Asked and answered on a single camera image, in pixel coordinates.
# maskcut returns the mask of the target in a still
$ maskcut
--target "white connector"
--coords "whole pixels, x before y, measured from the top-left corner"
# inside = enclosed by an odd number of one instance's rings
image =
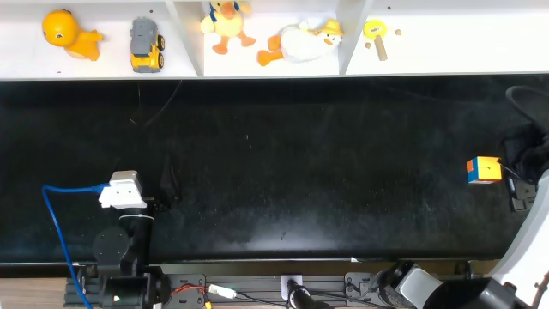
[[[141,185],[136,171],[115,172],[109,181],[110,187],[103,189],[100,195],[101,207],[115,209],[144,209],[147,204],[141,197]]]
[[[219,296],[223,296],[225,298],[230,298],[230,299],[237,297],[237,291],[230,288],[223,288],[215,284],[209,285],[208,292],[213,294],[218,294]]]

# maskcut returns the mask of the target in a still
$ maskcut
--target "white plush duck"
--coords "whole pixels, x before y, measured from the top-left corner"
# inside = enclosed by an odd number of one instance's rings
[[[342,38],[343,32],[336,20],[328,20],[326,26],[318,31],[310,30],[303,21],[299,26],[285,27],[280,35],[268,39],[270,52],[260,51],[257,61],[266,66],[283,58],[296,64],[316,60],[337,48]]]

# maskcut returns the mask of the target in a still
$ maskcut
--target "orange beak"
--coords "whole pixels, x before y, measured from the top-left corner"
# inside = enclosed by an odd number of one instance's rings
[[[233,19],[237,14],[237,10],[234,8],[234,2],[227,2],[221,5],[221,14],[229,20]]]

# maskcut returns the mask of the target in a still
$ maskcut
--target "blue vest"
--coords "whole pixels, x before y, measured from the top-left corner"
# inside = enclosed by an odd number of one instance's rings
[[[238,5],[238,3],[236,1],[234,2],[234,9],[236,9],[237,12],[240,11],[240,6]],[[209,3],[209,17],[212,19],[213,22],[217,22],[217,18],[215,18],[214,12],[216,12],[216,10],[214,9],[214,6],[210,2]]]

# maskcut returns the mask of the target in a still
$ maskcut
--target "toy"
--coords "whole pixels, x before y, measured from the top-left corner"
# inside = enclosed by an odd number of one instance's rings
[[[42,22],[42,31],[48,43],[64,47],[74,58],[95,61],[100,57],[97,42],[103,40],[103,36],[96,30],[82,30],[75,17],[66,9],[54,10],[48,14]]]
[[[379,61],[385,61],[388,59],[387,52],[385,51],[385,46],[383,45],[383,37],[386,33],[387,26],[385,26],[383,21],[371,20],[368,21],[364,26],[364,35],[367,39],[373,40],[374,44],[376,45]]]
[[[220,1],[210,2],[210,13],[200,24],[200,30],[205,33],[215,31],[221,36],[221,42],[214,45],[214,52],[220,55],[228,53],[227,44],[230,38],[239,37],[242,40],[242,46],[248,47],[256,43],[244,33],[244,18],[242,14],[251,14],[251,6],[249,3],[241,3],[240,1]]]
[[[291,63],[303,63],[316,60],[333,51],[341,43],[343,32],[340,23],[328,20],[326,26],[318,31],[309,29],[306,21],[296,26],[282,29],[280,35],[268,39],[268,49],[257,53],[257,61],[266,66],[277,59],[286,59]]]
[[[491,184],[502,179],[499,158],[476,157],[467,162],[469,184]]]
[[[145,17],[133,21],[130,30],[131,66],[137,73],[156,73],[164,67],[164,51],[166,42],[158,34],[154,21]]]

